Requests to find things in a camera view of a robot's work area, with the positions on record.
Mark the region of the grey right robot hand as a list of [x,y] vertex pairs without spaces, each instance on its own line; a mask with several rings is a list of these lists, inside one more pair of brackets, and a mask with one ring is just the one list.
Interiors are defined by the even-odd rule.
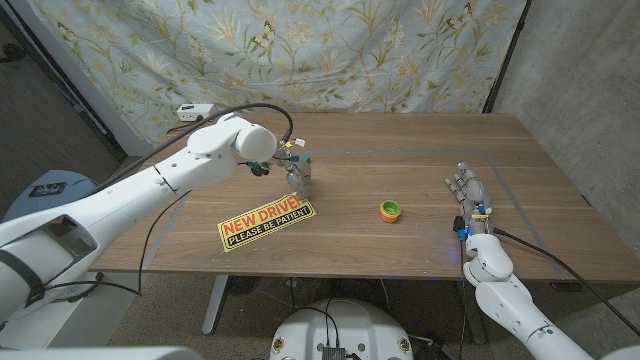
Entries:
[[459,203],[460,220],[454,221],[454,231],[465,232],[466,237],[491,232],[491,197],[466,162],[459,162],[454,179],[445,179]]

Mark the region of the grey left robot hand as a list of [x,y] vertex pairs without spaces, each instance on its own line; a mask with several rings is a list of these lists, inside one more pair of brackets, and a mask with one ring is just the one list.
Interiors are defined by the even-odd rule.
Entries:
[[285,161],[284,168],[287,171],[286,180],[294,195],[301,200],[307,200],[309,191],[307,185],[311,181],[311,166],[300,155],[292,155]]

